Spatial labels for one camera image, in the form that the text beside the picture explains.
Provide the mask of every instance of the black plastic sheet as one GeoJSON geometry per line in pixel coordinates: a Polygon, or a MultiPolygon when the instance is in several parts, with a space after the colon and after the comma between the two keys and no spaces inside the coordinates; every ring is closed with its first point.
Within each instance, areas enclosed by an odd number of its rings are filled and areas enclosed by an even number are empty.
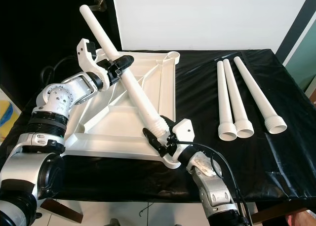
{"type": "MultiPolygon", "coordinates": [[[[271,50],[179,51],[176,66],[176,116],[192,121],[195,141],[220,151],[230,164],[247,201],[316,197],[316,110],[271,50]],[[240,56],[275,111],[287,123],[283,133],[269,134],[264,120],[237,70],[240,56]],[[255,134],[225,142],[219,125],[216,62],[228,58],[255,134]]],[[[35,97],[0,148],[7,149],[25,131],[35,97]]],[[[199,201],[198,189],[183,166],[161,162],[65,156],[65,184],[57,198],[93,201],[199,201]]],[[[225,182],[234,196],[223,163],[225,182]]]]}

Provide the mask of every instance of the white pipe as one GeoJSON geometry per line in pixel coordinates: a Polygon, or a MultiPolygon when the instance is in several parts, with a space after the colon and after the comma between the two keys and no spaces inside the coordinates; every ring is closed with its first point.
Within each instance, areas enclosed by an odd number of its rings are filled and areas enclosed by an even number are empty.
{"type": "Polygon", "coordinates": [[[219,107],[218,136],[223,141],[232,141],[237,138],[237,131],[235,125],[233,124],[231,106],[229,103],[225,80],[224,65],[222,61],[217,62],[217,85],[219,107]]]}
{"type": "Polygon", "coordinates": [[[225,59],[223,62],[229,97],[231,99],[234,113],[237,136],[240,138],[248,138],[254,133],[253,127],[251,122],[248,120],[246,110],[243,106],[242,99],[231,68],[231,64],[229,63],[228,59],[225,59]]]}
{"type": "Polygon", "coordinates": [[[104,32],[89,6],[82,5],[79,10],[108,58],[114,61],[116,58],[120,57],[119,52],[104,32]]]}
{"type": "Polygon", "coordinates": [[[265,126],[271,134],[278,134],[286,130],[287,125],[283,118],[277,115],[268,99],[261,91],[260,87],[251,76],[247,67],[241,61],[240,57],[235,57],[234,61],[242,78],[244,79],[253,99],[255,100],[263,118],[265,119],[265,126]]]}
{"type": "MultiPolygon", "coordinates": [[[[113,61],[120,57],[119,52],[115,49],[90,8],[87,5],[82,5],[80,12],[108,58],[113,61]]],[[[125,69],[120,79],[131,100],[138,108],[147,128],[158,138],[167,133],[169,131],[167,123],[159,116],[129,68],[125,69]]]]}

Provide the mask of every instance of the black wall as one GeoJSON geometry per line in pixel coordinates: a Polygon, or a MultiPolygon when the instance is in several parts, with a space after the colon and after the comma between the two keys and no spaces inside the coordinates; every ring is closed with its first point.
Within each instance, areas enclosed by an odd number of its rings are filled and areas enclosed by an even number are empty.
{"type": "MultiPolygon", "coordinates": [[[[94,14],[121,50],[114,3],[106,2],[108,9],[94,14]]],[[[44,66],[53,66],[64,57],[75,55],[81,38],[96,42],[79,12],[82,4],[93,5],[94,0],[0,0],[0,3],[0,84],[22,109],[38,90],[44,66]]],[[[68,66],[77,66],[80,71],[76,61],[65,62],[56,71],[56,81],[72,75],[67,73],[68,66]]]]}

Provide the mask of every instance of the tile floor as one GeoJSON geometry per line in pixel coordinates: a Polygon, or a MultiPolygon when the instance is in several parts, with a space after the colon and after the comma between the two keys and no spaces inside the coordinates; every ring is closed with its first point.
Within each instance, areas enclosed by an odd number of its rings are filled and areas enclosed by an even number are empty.
{"type": "MultiPolygon", "coordinates": [[[[83,213],[81,226],[105,226],[111,218],[117,218],[121,226],[146,226],[147,210],[139,216],[139,212],[147,207],[147,202],[58,202],[83,213]]],[[[254,203],[249,203],[251,213],[256,212],[254,203]]],[[[43,216],[34,222],[34,226],[79,226],[80,224],[50,212],[38,209],[43,216]]],[[[155,203],[148,210],[149,226],[209,226],[200,203],[155,203]]]]}

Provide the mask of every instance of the white backdrop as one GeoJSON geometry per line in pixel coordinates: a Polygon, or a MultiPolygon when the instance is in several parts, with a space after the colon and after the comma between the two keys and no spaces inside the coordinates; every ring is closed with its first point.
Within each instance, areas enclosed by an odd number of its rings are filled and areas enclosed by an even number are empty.
{"type": "Polygon", "coordinates": [[[114,0],[126,50],[270,48],[305,0],[114,0]]]}

